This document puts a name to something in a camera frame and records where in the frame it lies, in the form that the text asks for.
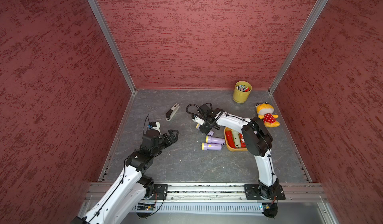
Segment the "purple flashlight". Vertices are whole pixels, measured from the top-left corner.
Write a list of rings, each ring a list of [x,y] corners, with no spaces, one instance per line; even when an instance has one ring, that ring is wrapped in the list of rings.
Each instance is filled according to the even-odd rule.
[[[217,137],[212,137],[212,136],[206,136],[205,142],[206,143],[214,143],[214,144],[224,145],[225,144],[225,139],[217,138]]]
[[[197,124],[196,125],[196,129],[199,129],[200,128],[200,124]],[[213,136],[214,135],[214,131],[213,130],[211,130],[208,134],[207,134],[207,136]]]
[[[222,145],[216,144],[216,143],[205,143],[205,142],[203,142],[201,144],[201,149],[204,151],[206,151],[206,150],[221,150]]]

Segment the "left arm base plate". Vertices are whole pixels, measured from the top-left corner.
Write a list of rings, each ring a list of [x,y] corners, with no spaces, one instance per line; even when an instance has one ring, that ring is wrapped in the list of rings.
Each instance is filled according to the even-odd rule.
[[[168,184],[151,184],[146,188],[144,200],[165,200],[167,198]]]

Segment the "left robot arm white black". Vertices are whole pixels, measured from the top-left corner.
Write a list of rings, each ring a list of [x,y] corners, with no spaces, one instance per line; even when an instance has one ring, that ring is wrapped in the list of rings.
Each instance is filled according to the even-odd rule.
[[[142,199],[155,194],[154,180],[144,174],[162,150],[178,141],[179,131],[147,130],[142,144],[124,161],[124,167],[100,201],[83,217],[76,216],[72,224],[120,224]]]

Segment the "yellow plastic storage tray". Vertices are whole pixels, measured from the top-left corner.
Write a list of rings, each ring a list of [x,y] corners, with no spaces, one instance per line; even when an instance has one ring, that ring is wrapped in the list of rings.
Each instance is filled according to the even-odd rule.
[[[226,127],[224,129],[224,138],[225,138],[226,147],[228,148],[229,151],[231,152],[246,152],[247,151],[245,146],[240,148],[235,147],[230,128]]]

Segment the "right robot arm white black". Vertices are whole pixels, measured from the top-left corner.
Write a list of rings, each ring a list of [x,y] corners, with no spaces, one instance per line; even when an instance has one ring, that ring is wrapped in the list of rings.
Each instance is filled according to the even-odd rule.
[[[208,134],[213,128],[221,126],[237,131],[244,138],[246,149],[256,161],[258,168],[258,189],[260,196],[265,200],[276,196],[279,180],[275,174],[272,162],[273,138],[258,117],[243,118],[216,109],[204,117],[193,114],[192,120],[199,124],[199,130]]]

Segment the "purple flashlight top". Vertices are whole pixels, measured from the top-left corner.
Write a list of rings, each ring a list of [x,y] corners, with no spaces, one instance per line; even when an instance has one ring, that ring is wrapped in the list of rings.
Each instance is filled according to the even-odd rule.
[[[196,125],[196,129],[199,129],[200,128],[200,124],[197,124]],[[213,130],[211,130],[208,134],[207,134],[207,136],[213,136],[214,135],[214,131]]]

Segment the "green flashlight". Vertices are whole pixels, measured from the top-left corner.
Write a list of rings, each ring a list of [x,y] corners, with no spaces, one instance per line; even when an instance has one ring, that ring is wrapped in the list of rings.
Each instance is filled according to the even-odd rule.
[[[239,132],[232,130],[232,137],[233,137],[234,146],[237,149],[241,148],[241,141],[240,141]]]

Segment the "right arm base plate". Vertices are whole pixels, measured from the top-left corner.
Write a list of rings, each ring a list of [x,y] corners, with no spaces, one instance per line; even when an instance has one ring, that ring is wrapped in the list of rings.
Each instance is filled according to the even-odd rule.
[[[244,185],[244,193],[248,201],[273,201],[286,200],[283,188],[280,184],[266,187],[264,185]]]

